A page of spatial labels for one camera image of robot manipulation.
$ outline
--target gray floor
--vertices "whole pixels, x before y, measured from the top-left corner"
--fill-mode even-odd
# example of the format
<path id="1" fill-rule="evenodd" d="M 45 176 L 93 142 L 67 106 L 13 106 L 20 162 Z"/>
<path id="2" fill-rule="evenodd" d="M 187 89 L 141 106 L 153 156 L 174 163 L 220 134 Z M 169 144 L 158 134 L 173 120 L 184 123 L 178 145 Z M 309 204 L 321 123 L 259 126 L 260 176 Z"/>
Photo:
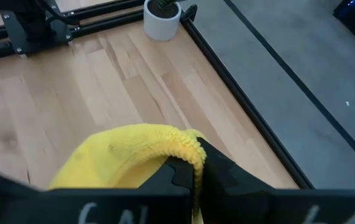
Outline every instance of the gray floor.
<path id="1" fill-rule="evenodd" d="M 232 0 L 355 139 L 355 38 L 339 0 Z M 318 189 L 355 189 L 355 152 L 222 0 L 195 25 Z"/>

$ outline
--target wooden table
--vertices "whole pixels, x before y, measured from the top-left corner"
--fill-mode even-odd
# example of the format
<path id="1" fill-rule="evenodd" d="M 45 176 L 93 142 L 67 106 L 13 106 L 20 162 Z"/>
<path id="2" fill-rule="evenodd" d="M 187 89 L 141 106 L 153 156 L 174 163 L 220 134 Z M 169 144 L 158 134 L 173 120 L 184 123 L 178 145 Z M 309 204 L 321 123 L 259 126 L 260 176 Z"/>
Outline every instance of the wooden table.
<path id="1" fill-rule="evenodd" d="M 101 2 L 58 3 L 66 11 Z M 182 27 L 155 42 L 136 22 L 25 60 L 0 59 L 4 174 L 46 188 L 90 134 L 143 122 L 198 129 L 271 186 L 297 187 Z"/>

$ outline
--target wood grain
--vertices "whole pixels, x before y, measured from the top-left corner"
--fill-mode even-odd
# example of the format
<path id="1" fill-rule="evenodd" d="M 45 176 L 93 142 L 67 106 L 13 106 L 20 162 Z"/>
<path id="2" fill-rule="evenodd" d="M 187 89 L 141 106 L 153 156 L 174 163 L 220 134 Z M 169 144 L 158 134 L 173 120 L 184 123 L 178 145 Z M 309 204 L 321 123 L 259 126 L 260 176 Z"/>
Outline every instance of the wood grain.
<path id="1" fill-rule="evenodd" d="M 59 3 L 66 11 L 105 1 Z M 0 59 L 4 174 L 46 188 L 90 134 L 135 123 L 198 129 L 256 177 L 297 187 L 182 27 L 155 42 L 136 22 L 26 60 Z"/>

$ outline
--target yellow microfiber cloth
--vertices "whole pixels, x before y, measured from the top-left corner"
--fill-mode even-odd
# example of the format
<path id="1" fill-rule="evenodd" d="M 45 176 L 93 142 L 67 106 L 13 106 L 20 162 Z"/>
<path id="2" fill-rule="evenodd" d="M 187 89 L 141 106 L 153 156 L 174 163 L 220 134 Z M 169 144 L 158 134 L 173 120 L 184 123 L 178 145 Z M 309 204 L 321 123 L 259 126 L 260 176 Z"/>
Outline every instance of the yellow microfiber cloth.
<path id="1" fill-rule="evenodd" d="M 59 188 L 138 188 L 174 156 L 194 168 L 193 221 L 198 221 L 205 151 L 199 131 L 161 124 L 135 124 L 90 136 L 73 152 L 50 184 Z"/>

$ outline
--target white plant pot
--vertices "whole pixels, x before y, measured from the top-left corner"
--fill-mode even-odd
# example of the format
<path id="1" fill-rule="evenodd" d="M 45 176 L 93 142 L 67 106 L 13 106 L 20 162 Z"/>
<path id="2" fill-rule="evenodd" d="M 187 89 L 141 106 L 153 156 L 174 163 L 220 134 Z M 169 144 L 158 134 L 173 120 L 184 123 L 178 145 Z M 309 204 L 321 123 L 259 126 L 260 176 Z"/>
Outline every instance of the white plant pot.
<path id="1" fill-rule="evenodd" d="M 144 2 L 144 32 L 154 40 L 167 41 L 172 39 L 177 32 L 180 22 L 180 16 L 182 15 L 182 7 L 178 2 L 176 6 L 178 8 L 177 15 L 164 19 L 153 15 L 148 10 L 148 3 L 150 0 Z"/>

